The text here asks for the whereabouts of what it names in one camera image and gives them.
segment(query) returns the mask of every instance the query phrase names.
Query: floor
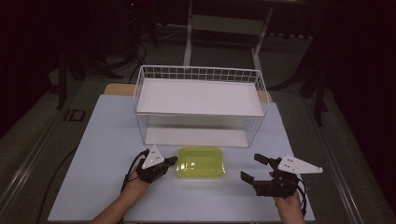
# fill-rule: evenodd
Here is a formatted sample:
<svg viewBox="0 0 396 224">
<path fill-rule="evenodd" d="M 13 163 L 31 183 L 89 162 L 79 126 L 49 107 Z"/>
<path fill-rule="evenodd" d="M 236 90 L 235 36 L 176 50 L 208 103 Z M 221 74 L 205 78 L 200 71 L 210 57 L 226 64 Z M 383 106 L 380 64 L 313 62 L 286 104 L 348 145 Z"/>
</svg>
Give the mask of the floor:
<svg viewBox="0 0 396 224">
<path fill-rule="evenodd" d="M 163 28 L 159 35 L 158 48 L 147 36 L 142 36 L 140 57 L 146 48 L 144 61 L 148 64 L 182 65 L 185 28 Z M 191 65 L 253 68 L 250 38 L 222 35 L 216 36 L 214 44 L 210 39 L 213 35 L 216 34 L 196 34 Z M 264 39 L 260 58 L 267 87 L 293 75 L 310 41 L 273 35 Z M 118 58 L 108 56 L 109 60 Z M 87 68 L 84 81 L 68 79 L 69 95 L 63 109 L 56 110 L 57 95 L 45 94 L 0 140 L 0 190 L 4 192 L 0 202 L 1 223 L 35 220 L 48 223 L 46 219 L 57 191 L 98 96 L 108 83 L 128 82 L 135 67 L 133 63 L 114 71 L 123 79 L 103 77 Z M 56 82 L 57 71 L 49 75 Z M 328 112 L 323 112 L 323 127 L 319 127 L 313 119 L 315 99 L 301 98 L 298 92 L 302 84 L 295 83 L 270 93 L 279 108 L 295 156 L 319 164 L 325 170 L 321 175 L 303 176 L 310 188 L 309 200 L 317 219 L 314 223 L 396 223 L 332 93 L 326 90 Z M 85 117 L 82 121 L 70 119 L 68 110 L 76 114 L 83 111 Z"/>
</svg>

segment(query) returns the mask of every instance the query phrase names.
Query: white table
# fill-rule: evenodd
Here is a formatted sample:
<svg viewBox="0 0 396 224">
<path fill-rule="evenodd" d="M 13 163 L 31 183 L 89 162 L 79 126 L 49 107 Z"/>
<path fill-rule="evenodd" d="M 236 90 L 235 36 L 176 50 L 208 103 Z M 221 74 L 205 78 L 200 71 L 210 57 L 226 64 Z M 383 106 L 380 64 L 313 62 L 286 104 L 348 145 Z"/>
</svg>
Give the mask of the white table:
<svg viewBox="0 0 396 224">
<path fill-rule="evenodd" d="M 133 97 L 102 95 L 92 113 L 78 151 L 49 214 L 49 221 L 83 222 L 94 218 L 119 194 L 125 173 L 143 145 Z M 158 146 L 165 158 L 180 147 Z M 276 104 L 249 148 L 222 148 L 221 179 L 180 179 L 176 166 L 154 182 L 147 195 L 125 216 L 131 222 L 265 222 L 279 221 L 274 201 L 257 197 L 240 179 L 245 171 L 271 179 L 269 166 L 254 161 L 255 153 L 277 158 L 292 155 Z M 314 220 L 308 201 L 306 220 Z"/>
</svg>

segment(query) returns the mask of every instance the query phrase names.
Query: cable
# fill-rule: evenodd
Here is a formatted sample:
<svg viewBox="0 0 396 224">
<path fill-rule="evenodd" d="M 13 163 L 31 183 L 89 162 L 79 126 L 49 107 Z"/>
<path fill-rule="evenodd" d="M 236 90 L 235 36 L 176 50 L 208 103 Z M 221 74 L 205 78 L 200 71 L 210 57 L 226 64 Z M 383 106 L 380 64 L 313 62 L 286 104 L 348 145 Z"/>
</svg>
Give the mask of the cable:
<svg viewBox="0 0 396 224">
<path fill-rule="evenodd" d="M 186 32 L 186 31 L 187 31 L 187 28 L 184 28 L 184 29 L 181 29 L 181 30 L 178 30 L 178 31 L 174 31 L 174 32 L 172 32 L 170 35 L 166 35 L 166 36 L 164 36 L 164 37 L 158 39 L 158 42 L 161 42 L 161 41 L 163 41 L 163 40 L 165 40 L 165 39 L 167 39 L 167 38 L 169 38 L 169 37 L 171 37 L 171 36 L 178 35 L 178 34 L 181 34 L 181 33 L 183 33 L 183 32 Z M 142 36 L 140 36 L 140 38 L 143 39 L 143 40 L 148 41 L 148 39 L 146 38 L 146 36 L 149 36 L 149 34 L 142 35 Z"/>
<path fill-rule="evenodd" d="M 138 179 L 138 178 L 139 178 L 139 176 L 138 176 L 138 177 L 135 177 L 135 178 L 133 178 L 133 179 L 127 180 L 126 182 L 131 182 L 131 181 L 136 180 L 136 179 Z"/>
<path fill-rule="evenodd" d="M 143 63 L 145 63 L 145 58 L 146 58 L 146 55 L 147 55 L 147 52 L 148 52 L 146 46 L 144 46 L 142 43 L 139 42 L 138 45 L 140 45 L 143 48 L 144 54 L 143 54 L 142 58 L 140 58 L 138 56 L 138 54 L 136 54 L 136 58 L 139 61 L 139 63 L 136 65 L 136 67 L 134 68 L 134 71 L 132 71 L 131 75 L 129 76 L 128 84 L 131 84 L 132 77 L 134 76 L 134 73 L 136 72 L 137 68 L 139 66 L 143 65 Z"/>
<path fill-rule="evenodd" d="M 116 62 L 116 63 L 110 63 L 110 64 L 102 64 L 103 67 L 107 68 L 107 69 L 115 69 L 115 68 L 119 68 L 122 67 L 124 65 L 130 64 L 132 63 L 134 60 L 134 55 L 132 53 L 127 53 L 124 56 L 124 59 Z"/>
<path fill-rule="evenodd" d="M 301 201 L 301 206 L 302 206 L 302 212 L 303 212 L 303 216 L 305 217 L 305 213 L 306 213 L 306 185 L 303 182 L 302 179 L 299 179 L 299 181 L 304 185 L 304 190 L 297 185 L 297 190 L 300 191 L 301 196 L 302 196 L 302 201 Z"/>
<path fill-rule="evenodd" d="M 43 199 L 43 201 L 42 201 L 42 203 L 41 203 L 41 206 L 40 206 L 40 211 L 39 211 L 39 213 L 38 213 L 37 220 L 35 221 L 36 224 L 38 224 L 38 223 L 40 222 L 40 218 L 41 218 L 41 215 L 42 215 L 43 210 L 44 210 L 44 205 L 45 205 L 45 202 L 46 202 L 46 200 L 47 200 L 47 196 L 48 196 L 48 194 L 49 194 L 49 191 L 50 191 L 50 187 L 51 187 L 51 185 L 52 185 L 52 182 L 53 182 L 53 180 L 55 179 L 55 176 L 58 174 L 59 170 L 60 170 L 61 167 L 64 165 L 64 162 L 65 162 L 73 153 L 75 153 L 75 152 L 77 151 L 77 148 L 78 148 L 78 147 L 75 147 L 72 151 L 69 152 L 69 154 L 67 154 L 67 156 L 62 160 L 61 164 L 60 164 L 60 165 L 58 166 L 58 168 L 56 169 L 55 173 L 52 175 L 52 178 L 50 179 L 49 184 L 47 185 L 47 189 L 46 189 L 46 192 L 45 192 L 44 199 Z"/>
<path fill-rule="evenodd" d="M 120 68 L 119 70 L 114 70 L 113 72 L 117 74 L 119 72 L 126 70 L 127 68 L 130 68 L 133 64 L 134 64 L 134 62 L 130 62 L 130 63 L 126 64 L 125 66 L 123 66 L 122 68 Z"/>
<path fill-rule="evenodd" d="M 136 163 L 136 161 L 137 161 L 141 156 L 146 156 L 146 155 L 148 155 L 148 154 L 149 154 L 149 149 L 146 149 L 146 150 L 140 152 L 140 153 L 134 158 L 134 161 L 132 162 L 131 166 L 129 167 L 128 173 L 126 173 L 126 175 L 125 175 L 125 177 L 124 177 L 124 180 L 123 180 L 123 182 L 122 182 L 121 192 L 124 190 L 126 183 L 128 183 L 129 181 L 132 181 L 132 180 L 133 180 L 133 179 L 128 180 L 128 178 L 129 178 L 129 174 L 132 172 L 132 169 L 134 168 L 134 164 Z"/>
</svg>

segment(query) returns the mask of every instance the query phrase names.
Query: human hand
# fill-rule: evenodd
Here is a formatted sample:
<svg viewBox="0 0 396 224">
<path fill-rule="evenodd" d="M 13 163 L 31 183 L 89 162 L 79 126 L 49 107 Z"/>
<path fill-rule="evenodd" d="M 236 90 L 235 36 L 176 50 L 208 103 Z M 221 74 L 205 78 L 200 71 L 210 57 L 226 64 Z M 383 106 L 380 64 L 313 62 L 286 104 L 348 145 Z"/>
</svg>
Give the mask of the human hand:
<svg viewBox="0 0 396 224">
<path fill-rule="evenodd" d="M 145 195 L 149 185 L 150 183 L 139 178 L 136 168 L 134 168 L 129 174 L 128 182 L 125 184 L 121 197 L 128 199 L 131 203 L 135 203 Z"/>
<path fill-rule="evenodd" d="M 304 215 L 301 210 L 300 195 L 296 190 L 292 196 L 287 198 L 274 197 L 277 212 L 283 224 L 303 224 Z"/>
</svg>

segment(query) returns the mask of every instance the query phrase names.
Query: metal stand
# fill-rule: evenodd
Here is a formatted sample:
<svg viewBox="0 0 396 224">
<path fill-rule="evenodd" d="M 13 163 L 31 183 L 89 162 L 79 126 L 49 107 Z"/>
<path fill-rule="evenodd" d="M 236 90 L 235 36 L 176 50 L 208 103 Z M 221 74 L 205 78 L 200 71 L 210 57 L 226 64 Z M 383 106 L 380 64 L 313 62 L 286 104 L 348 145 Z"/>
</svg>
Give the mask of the metal stand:
<svg viewBox="0 0 396 224">
<path fill-rule="evenodd" d="M 268 87 L 267 90 L 280 91 L 293 83 L 305 79 L 305 83 L 300 89 L 300 94 L 302 97 L 308 98 L 314 93 L 315 90 L 317 91 L 314 116 L 318 125 L 321 127 L 323 126 L 321 122 L 321 112 L 323 111 L 324 106 L 323 97 L 325 92 L 324 84 L 326 71 L 324 68 L 316 68 L 313 70 L 311 68 L 311 70 L 307 69 L 306 71 L 302 72 L 304 69 L 303 66 L 300 64 L 293 77 L 273 87 Z"/>
<path fill-rule="evenodd" d="M 235 18 L 213 17 L 206 15 L 197 15 L 192 13 L 192 0 L 189 2 L 189 17 L 187 24 L 187 44 L 184 52 L 183 66 L 190 66 L 192 53 L 192 29 L 226 32 L 243 35 L 258 35 L 259 40 L 256 47 L 251 50 L 254 68 L 262 70 L 259 52 L 262 47 L 262 41 L 268 28 L 274 8 L 270 7 L 264 21 L 244 20 Z"/>
</svg>

